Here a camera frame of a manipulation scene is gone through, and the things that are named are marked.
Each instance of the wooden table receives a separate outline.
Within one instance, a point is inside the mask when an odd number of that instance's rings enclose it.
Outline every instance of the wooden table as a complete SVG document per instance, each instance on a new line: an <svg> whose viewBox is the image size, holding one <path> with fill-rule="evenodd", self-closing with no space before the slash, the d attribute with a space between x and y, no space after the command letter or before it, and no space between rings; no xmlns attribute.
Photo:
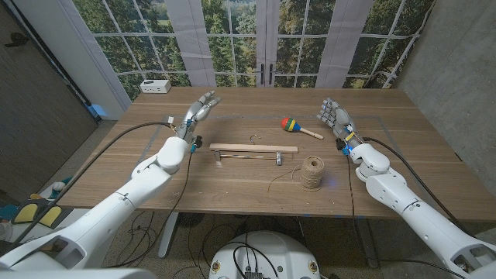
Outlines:
<svg viewBox="0 0 496 279"><path fill-rule="evenodd" d="M203 136L204 146L193 154L185 193L179 212L236 213L261 215L351 216L351 199L346 157L336 150L335 136L317 120L322 100L332 97L353 117L361 136L370 136L391 145L405 155L418 175L439 200L459 219L496 220L496 200L472 175L446 141L434 130L406 94L399 90L305 89L305 88L173 88L166 95L141 94L95 150L95 155L117 134L131 126L150 121L179 123L192 102L215 90L222 103L215 107L195 134ZM283 117L325 137L318 140L303 133L281 128ZM297 146L292 160L283 165L273 160L222 159L215 163L210 143ZM110 147L61 199L60 204L90 208L121 187L136 164L155 154L174 133L163 126L138 129ZM424 195L406 167L382 146L373 144L391 160L391 166L407 179L409 187ZM325 161L322 190L303 191L291 182L291 175L269 182L316 155ZM146 202L143 209L171 209L184 185L187 160L168 187ZM369 196L365 184L354 174L352 186L357 216L395 218L396 213Z"/></svg>

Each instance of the maraca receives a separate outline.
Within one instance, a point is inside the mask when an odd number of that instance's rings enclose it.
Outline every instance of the maraca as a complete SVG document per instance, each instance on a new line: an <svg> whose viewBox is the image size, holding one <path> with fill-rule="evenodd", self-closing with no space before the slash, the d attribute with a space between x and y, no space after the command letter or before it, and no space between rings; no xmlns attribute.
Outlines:
<svg viewBox="0 0 496 279"><path fill-rule="evenodd" d="M319 135L318 133L310 132L307 129L301 128L294 119L291 119L289 117L286 117L285 119L282 119L281 121L281 126L282 129L285 129L288 132L303 132L306 133L310 136L313 136L319 140L323 140L324 137L322 135Z"/></svg>

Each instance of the table leg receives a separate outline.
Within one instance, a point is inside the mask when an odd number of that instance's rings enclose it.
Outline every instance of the table leg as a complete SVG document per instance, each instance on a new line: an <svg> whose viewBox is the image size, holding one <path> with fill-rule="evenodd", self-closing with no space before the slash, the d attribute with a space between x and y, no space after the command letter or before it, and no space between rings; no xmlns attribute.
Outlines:
<svg viewBox="0 0 496 279"><path fill-rule="evenodd" d="M371 259L367 259L367 263L369 267L378 268L379 262L377 260L377 254L375 251L374 240L372 239L372 233L370 231L369 222L366 219L357 219L356 227L358 228L358 233L360 235L360 239L362 240L363 250L365 251L365 255Z"/></svg>
<svg viewBox="0 0 496 279"><path fill-rule="evenodd" d="M164 233L162 233L162 239L160 240L160 246L158 248L158 257L165 258L169 254L171 249L171 240L176 230L178 212L172 212L169 216L167 222L164 225Z"/></svg>

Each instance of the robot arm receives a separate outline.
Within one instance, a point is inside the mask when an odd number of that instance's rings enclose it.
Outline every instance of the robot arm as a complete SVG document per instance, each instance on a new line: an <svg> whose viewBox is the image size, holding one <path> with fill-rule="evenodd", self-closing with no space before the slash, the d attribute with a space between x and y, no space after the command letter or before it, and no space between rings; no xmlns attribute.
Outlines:
<svg viewBox="0 0 496 279"><path fill-rule="evenodd" d="M70 270L93 267L94 252L145 201L162 191L191 150L197 121L204 120L220 102L211 91L194 103L188 121L177 129L178 137L167 139L160 151L139 164L132 179L109 195L79 220L62 230L25 243L0 258L0 267L10 270Z"/></svg>
<svg viewBox="0 0 496 279"><path fill-rule="evenodd" d="M322 108L317 118L343 141L342 152L360 165L356 175L373 198L398 213L451 271L465 278L494 276L495 245L468 236L410 190L389 159L363 143L348 112L336 101L327 98Z"/></svg>

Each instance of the white box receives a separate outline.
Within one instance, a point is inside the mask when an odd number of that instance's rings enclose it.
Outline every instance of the white box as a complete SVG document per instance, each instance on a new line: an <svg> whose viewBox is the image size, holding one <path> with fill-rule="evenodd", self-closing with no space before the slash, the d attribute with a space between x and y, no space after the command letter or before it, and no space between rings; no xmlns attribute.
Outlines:
<svg viewBox="0 0 496 279"><path fill-rule="evenodd" d="M167 93L171 89L169 80L144 80L139 86L143 93Z"/></svg>

